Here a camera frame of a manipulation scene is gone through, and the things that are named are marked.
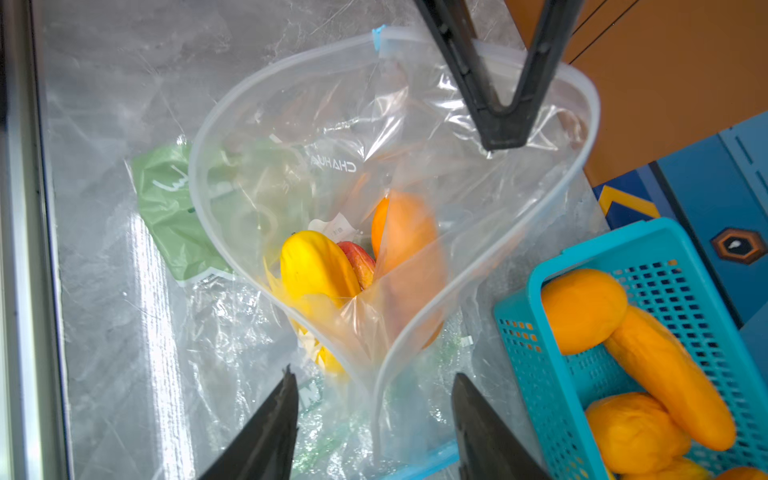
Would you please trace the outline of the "blue zipper clear bag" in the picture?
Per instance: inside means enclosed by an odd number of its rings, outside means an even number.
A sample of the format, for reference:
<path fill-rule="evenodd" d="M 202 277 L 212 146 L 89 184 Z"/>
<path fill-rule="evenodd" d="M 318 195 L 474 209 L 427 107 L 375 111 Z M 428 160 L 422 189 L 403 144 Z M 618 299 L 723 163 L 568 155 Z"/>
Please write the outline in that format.
<path fill-rule="evenodd" d="M 384 390 L 379 432 L 352 383 L 301 374 L 294 479 L 422 479 L 458 453 L 450 391 L 472 369 L 475 341 L 460 312 Z"/>

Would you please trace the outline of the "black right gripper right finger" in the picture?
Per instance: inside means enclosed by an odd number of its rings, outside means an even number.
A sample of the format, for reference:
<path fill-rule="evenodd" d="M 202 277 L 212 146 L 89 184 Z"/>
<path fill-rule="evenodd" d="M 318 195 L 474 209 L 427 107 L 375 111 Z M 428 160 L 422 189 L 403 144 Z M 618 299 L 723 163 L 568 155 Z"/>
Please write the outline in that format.
<path fill-rule="evenodd" d="M 464 373 L 455 376 L 451 400 L 462 480 L 549 478 Z"/>

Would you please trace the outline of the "red pink mango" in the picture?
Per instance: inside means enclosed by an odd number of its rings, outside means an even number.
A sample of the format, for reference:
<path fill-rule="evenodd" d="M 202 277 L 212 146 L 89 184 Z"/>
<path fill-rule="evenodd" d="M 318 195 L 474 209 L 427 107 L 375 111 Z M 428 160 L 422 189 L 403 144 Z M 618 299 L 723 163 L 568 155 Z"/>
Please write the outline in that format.
<path fill-rule="evenodd" d="M 359 245 L 351 241 L 338 243 L 339 248 L 345 254 L 356 275 L 360 288 L 369 288 L 374 281 L 375 261 Z"/>

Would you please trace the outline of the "clear zip-top bag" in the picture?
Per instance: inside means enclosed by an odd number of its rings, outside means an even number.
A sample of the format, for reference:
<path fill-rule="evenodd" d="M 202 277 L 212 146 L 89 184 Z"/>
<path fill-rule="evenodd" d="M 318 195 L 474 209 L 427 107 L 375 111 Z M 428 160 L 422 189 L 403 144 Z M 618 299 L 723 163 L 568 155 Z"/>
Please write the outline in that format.
<path fill-rule="evenodd" d="M 519 148 L 481 143 L 434 40 L 384 27 L 279 61 L 243 80 L 193 142 L 189 188 L 226 263 L 341 364 L 369 415 L 377 457 L 413 459 L 437 437 L 428 345 L 581 175 L 595 143 L 594 84 L 562 64 Z M 301 232 L 372 242 L 373 283 L 290 293 Z"/>

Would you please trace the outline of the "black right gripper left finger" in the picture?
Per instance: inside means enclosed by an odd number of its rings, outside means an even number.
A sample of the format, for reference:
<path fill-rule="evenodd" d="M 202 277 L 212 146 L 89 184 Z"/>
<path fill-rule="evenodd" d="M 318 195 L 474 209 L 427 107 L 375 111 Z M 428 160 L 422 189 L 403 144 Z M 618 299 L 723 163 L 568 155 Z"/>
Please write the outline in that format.
<path fill-rule="evenodd" d="M 200 479 L 289 479 L 299 393 L 287 366 L 280 382 Z"/>

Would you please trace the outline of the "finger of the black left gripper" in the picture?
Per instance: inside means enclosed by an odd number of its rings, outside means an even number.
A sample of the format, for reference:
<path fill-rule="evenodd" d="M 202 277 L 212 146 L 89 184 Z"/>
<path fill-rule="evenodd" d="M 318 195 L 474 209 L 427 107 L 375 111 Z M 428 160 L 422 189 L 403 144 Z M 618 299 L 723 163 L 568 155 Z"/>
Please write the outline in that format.
<path fill-rule="evenodd" d="M 511 102 L 502 104 L 496 89 L 490 88 L 490 150 L 520 148 L 527 143 L 582 5 L 579 0 L 546 1 Z"/>
<path fill-rule="evenodd" d="M 453 75 L 482 146 L 497 150 L 493 108 L 498 96 L 475 48 L 476 31 L 466 2 L 416 0 L 415 5 Z"/>

